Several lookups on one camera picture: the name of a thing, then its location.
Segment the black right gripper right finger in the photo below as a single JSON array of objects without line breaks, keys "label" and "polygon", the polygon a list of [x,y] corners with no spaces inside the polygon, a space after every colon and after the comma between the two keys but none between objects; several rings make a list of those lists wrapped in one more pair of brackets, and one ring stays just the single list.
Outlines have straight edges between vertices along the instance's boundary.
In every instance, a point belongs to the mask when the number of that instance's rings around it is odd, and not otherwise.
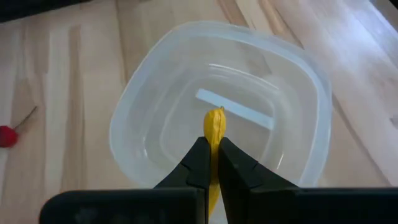
[{"label": "black right gripper right finger", "polygon": [[219,146],[218,177],[228,224],[293,223],[297,186],[246,154],[228,138]]}]

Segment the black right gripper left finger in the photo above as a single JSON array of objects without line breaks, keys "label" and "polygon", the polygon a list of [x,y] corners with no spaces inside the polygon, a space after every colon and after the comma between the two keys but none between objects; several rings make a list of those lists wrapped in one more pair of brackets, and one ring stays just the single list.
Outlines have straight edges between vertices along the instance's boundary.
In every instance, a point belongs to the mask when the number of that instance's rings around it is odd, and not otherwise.
[{"label": "black right gripper left finger", "polygon": [[208,190],[211,180],[211,149],[205,137],[199,137],[173,171],[155,188],[194,187]]}]

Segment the yellow toy banana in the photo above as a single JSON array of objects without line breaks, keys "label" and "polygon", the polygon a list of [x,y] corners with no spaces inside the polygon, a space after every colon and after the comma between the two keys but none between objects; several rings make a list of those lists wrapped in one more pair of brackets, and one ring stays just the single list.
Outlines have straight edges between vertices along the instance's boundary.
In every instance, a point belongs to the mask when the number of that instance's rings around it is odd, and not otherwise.
[{"label": "yellow toy banana", "polygon": [[218,149],[226,131],[224,108],[210,110],[206,113],[203,124],[204,137],[210,146],[211,180],[208,196],[208,214],[211,216],[220,196],[218,179]]}]

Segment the clear plastic tupperware container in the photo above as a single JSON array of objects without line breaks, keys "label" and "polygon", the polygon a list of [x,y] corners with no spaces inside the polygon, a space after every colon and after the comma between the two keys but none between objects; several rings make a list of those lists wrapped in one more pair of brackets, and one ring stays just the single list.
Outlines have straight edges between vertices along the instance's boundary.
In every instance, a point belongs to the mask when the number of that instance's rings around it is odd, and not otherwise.
[{"label": "clear plastic tupperware container", "polygon": [[109,131],[116,162],[153,187],[222,107],[226,137],[301,187],[318,184],[328,157],[331,84],[303,49],[220,22],[189,22],[150,50],[119,100]]}]

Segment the black aluminium table frame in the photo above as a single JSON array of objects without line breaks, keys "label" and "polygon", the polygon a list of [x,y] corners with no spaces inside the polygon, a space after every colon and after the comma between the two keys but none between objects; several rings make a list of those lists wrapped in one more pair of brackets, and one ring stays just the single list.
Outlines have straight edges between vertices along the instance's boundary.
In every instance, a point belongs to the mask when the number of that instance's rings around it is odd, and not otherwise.
[{"label": "black aluminium table frame", "polygon": [[0,0],[0,23],[91,0]]}]

